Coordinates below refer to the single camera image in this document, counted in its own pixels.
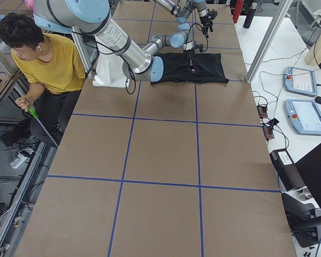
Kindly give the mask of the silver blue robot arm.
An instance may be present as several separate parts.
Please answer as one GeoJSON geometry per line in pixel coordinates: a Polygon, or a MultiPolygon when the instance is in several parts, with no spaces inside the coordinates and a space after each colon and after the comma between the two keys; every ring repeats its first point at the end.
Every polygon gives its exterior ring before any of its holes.
{"type": "Polygon", "coordinates": [[[202,34],[208,38],[208,31],[213,32],[213,20],[218,13],[214,9],[210,10],[204,0],[186,1],[184,7],[168,0],[155,0],[155,3],[175,16],[179,24],[184,24],[191,13],[196,10],[203,27],[201,28],[202,34]]]}
{"type": "Polygon", "coordinates": [[[70,33],[78,27],[83,35],[94,35],[115,55],[124,60],[124,75],[137,81],[158,82],[163,78],[164,62],[157,56],[163,47],[193,51],[188,17],[198,11],[201,22],[207,21],[209,9],[205,1],[187,1],[184,7],[172,1],[156,1],[156,4],[175,16],[179,23],[173,34],[154,35],[140,48],[112,19],[108,1],[34,1],[34,21],[46,30],[70,33]]]}

